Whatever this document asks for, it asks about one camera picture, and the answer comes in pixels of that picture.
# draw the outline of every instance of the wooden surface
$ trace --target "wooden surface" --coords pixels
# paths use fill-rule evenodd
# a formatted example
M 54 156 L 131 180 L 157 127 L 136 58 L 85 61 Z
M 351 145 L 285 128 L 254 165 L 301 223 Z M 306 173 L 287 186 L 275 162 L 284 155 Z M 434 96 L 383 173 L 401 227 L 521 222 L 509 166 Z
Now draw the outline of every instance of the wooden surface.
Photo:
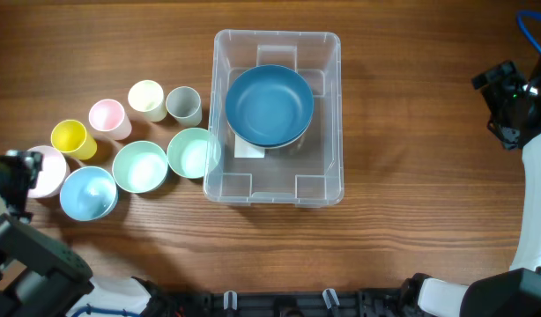
M 398 286 L 418 271 L 471 283 L 508 269 L 521 228 L 521 153 L 503 150 L 485 129 L 489 112 L 470 84 L 506 59 L 532 69 L 536 51 L 515 24 L 521 9 L 541 11 L 541 3 L 0 6 L 0 152 L 49 144 L 55 124 L 87 123 L 90 106 L 105 98 L 128 109 L 130 140 L 166 148 L 181 127 L 144 122 L 130 109 L 138 80 L 166 92 L 195 87 L 207 119 L 219 30 L 331 31 L 342 45 L 340 204 L 232 208 L 171 175 L 150 194 L 121 192 L 111 215 L 88 224 L 68 219 L 57 199 L 31 201 L 33 225 L 68 243 L 96 275 L 141 276 L 169 289 L 350 290 Z M 541 40 L 541 25 L 528 25 Z M 110 166 L 128 141 L 94 135 L 99 153 L 84 164 Z

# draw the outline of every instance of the yellow cup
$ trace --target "yellow cup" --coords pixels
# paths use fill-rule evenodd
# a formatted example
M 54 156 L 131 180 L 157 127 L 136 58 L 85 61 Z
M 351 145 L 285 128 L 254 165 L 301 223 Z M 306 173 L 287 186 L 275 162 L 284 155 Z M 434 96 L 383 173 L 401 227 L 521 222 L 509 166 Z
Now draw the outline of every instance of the yellow cup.
M 76 159 L 89 159 L 96 153 L 96 141 L 77 120 L 59 122 L 51 132 L 51 144 Z

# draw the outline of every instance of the cable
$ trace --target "cable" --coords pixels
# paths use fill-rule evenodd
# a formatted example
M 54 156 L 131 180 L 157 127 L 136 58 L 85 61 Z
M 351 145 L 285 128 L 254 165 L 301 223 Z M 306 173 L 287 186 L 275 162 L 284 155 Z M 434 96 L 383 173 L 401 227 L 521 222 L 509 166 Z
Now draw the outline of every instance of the cable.
M 535 11 L 523 10 L 523 11 L 517 12 L 517 16 L 516 16 L 517 25 L 521 29 L 521 32 L 523 33 L 523 35 L 525 35 L 525 37 L 527 38 L 527 40 L 529 40 L 529 42 L 533 45 L 533 47 L 537 49 L 538 53 L 541 54 L 541 46 L 538 45 L 537 41 L 535 41 L 535 38 L 533 38 L 533 36 L 529 33 L 529 31 L 525 27 L 525 24 L 523 23 L 522 18 L 525 18 L 525 17 L 533 18 L 537 21 L 541 21 L 541 13 L 535 12 Z
M 91 314 L 91 313 L 102 313 L 102 314 L 109 314 L 109 315 L 116 315 L 116 316 L 125 316 L 125 317 L 141 317 L 139 313 L 130 313 L 126 312 L 125 310 L 114 310 L 114 309 L 104 309 L 104 308 L 97 308 L 92 306 L 87 307 L 81 307 L 79 308 L 72 317 L 79 317 L 83 313 Z

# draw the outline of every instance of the clear plastic container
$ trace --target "clear plastic container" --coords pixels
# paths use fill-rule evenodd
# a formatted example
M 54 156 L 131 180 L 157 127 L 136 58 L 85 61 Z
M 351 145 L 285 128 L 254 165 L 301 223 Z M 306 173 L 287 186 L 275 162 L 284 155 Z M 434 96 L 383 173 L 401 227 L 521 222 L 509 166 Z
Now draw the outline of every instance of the clear plastic container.
M 265 64 L 297 71 L 312 88 L 315 111 L 294 143 L 264 158 L 236 158 L 226 118 L 229 87 L 244 71 Z M 231 204 L 294 203 L 321 207 L 343 198 L 341 42 L 334 33 L 224 30 L 214 41 L 204 194 Z

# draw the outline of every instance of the blue bowl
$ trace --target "blue bowl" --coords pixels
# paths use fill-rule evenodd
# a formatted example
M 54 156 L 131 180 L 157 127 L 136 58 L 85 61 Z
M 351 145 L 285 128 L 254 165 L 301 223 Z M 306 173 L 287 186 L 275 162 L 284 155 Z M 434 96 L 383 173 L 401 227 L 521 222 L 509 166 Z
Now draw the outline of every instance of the blue bowl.
M 241 74 L 226 96 L 229 125 L 245 141 L 263 147 L 301 136 L 314 115 L 314 96 L 302 76 L 264 65 Z
M 67 216 L 90 221 L 106 216 L 118 202 L 118 188 L 105 169 L 96 166 L 79 168 L 63 184 L 59 195 Z

